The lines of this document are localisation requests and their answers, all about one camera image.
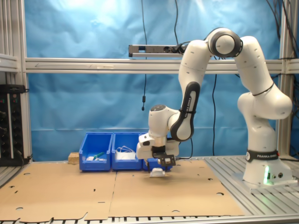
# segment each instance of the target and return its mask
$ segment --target white robotic arm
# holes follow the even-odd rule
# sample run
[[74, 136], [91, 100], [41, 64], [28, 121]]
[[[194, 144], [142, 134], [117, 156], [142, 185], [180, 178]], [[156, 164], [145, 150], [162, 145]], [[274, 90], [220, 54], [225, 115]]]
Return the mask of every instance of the white robotic arm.
[[[247, 123], [249, 138], [244, 179], [253, 184], [262, 184], [265, 167], [275, 164], [276, 168], [273, 166], [272, 169], [275, 171], [270, 178], [267, 175], [267, 182], [290, 180], [292, 174], [278, 158], [275, 132], [268, 119], [288, 117], [292, 111], [292, 102], [273, 83], [257, 39], [252, 36], [239, 38], [226, 28], [215, 29], [205, 40], [195, 40], [188, 44], [178, 74], [183, 93], [181, 109], [173, 110], [164, 105], [151, 108], [149, 132], [139, 137], [137, 157], [145, 160], [158, 158], [161, 165], [166, 167], [176, 164], [179, 142], [186, 141], [193, 135], [193, 118], [199, 92], [206, 67], [213, 55], [233, 57], [242, 84], [250, 91], [242, 94], [238, 100], [238, 108]], [[172, 139], [167, 139], [168, 132]]]

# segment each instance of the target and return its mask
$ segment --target cardboard floor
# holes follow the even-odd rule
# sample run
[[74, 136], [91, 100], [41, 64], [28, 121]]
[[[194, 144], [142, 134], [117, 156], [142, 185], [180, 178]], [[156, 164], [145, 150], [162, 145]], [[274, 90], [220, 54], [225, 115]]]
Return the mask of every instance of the cardboard floor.
[[147, 172], [82, 173], [33, 163], [0, 189], [0, 220], [243, 215], [204, 161], [179, 161], [165, 178]]
[[242, 210], [204, 161], [178, 161], [164, 178], [118, 172], [110, 217], [238, 216]]

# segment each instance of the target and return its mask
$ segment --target metal grating table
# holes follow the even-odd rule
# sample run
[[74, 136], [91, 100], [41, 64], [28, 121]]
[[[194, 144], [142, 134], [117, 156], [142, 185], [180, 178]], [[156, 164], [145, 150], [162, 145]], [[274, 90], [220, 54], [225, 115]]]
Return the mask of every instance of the metal grating table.
[[[221, 216], [221, 217], [110, 217], [108, 220], [84, 221], [80, 220], [51, 220], [39, 224], [99, 224], [99, 223], [265, 223], [265, 224], [288, 224], [299, 223], [299, 187], [285, 187], [275, 189], [262, 189], [251, 194], [240, 187], [232, 177], [235, 173], [245, 170], [245, 156], [216, 156], [216, 157], [193, 157], [192, 160], [204, 160], [222, 184], [237, 201], [245, 216]], [[290, 166], [295, 175], [299, 174], [299, 162], [285, 163]], [[18, 168], [0, 168], [0, 185], [9, 179]], [[18, 224], [19, 221], [1, 222], [0, 224]]]

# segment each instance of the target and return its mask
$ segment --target blue storage bin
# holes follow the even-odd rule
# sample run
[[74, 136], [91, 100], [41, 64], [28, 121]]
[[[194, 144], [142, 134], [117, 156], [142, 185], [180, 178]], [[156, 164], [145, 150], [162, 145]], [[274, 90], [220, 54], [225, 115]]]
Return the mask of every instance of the blue storage bin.
[[[111, 168], [111, 145], [113, 133], [86, 133], [79, 150], [79, 167], [82, 171], [109, 171]], [[104, 152], [100, 159], [87, 161], [89, 156]]]
[[134, 160], [117, 160], [116, 159], [116, 149], [118, 147], [126, 146], [133, 149], [136, 152], [138, 138], [140, 133], [114, 133], [113, 143], [112, 143], [112, 169], [113, 170], [141, 170], [142, 160], [135, 157]]
[[[158, 164], [158, 159], [155, 159], [155, 158], [149, 158], [148, 159], [148, 163], [149, 163], [149, 168], [150, 170], [152, 171], [153, 168], [162, 168], [163, 170], [165, 170], [165, 167], [162, 167], [160, 164]], [[142, 168], [146, 171], [148, 171], [148, 167], [145, 163], [144, 160], [142, 160]]]

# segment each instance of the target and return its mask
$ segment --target blue cloth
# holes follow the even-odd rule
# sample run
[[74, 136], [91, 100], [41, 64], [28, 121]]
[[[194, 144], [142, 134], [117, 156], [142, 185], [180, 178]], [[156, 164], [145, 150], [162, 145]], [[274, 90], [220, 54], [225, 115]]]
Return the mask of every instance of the blue cloth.
[[[148, 44], [176, 44], [174, 0], [144, 0]], [[129, 44], [145, 44], [141, 0], [25, 0], [28, 57], [128, 58]], [[178, 41], [204, 39], [218, 27], [258, 39], [267, 59], [279, 42], [272, 12], [260, 0], [178, 0]], [[33, 158], [66, 160], [79, 150], [86, 132], [148, 129], [156, 104], [179, 109], [177, 75], [29, 74]], [[195, 156], [212, 154], [215, 75], [206, 75], [194, 118]], [[235, 75], [218, 75], [215, 90], [216, 155], [245, 154], [247, 128], [237, 100], [247, 92]], [[180, 147], [189, 156], [190, 142]]]

